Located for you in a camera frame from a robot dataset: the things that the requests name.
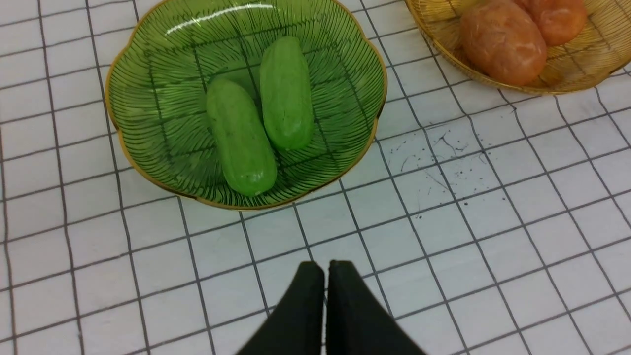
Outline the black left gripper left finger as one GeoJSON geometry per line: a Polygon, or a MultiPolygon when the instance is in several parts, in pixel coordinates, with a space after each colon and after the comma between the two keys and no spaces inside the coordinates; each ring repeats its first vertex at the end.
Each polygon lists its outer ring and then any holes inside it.
{"type": "Polygon", "coordinates": [[[319,355],[324,283],[324,272],[317,263],[300,263],[280,302],[238,354],[319,355]]]}

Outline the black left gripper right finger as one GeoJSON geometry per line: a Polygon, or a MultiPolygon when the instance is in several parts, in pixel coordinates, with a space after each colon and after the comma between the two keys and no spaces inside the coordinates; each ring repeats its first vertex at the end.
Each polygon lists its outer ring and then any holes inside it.
{"type": "Polygon", "coordinates": [[[351,261],[329,264],[326,352],[329,355],[423,355],[366,286],[351,261]]]}

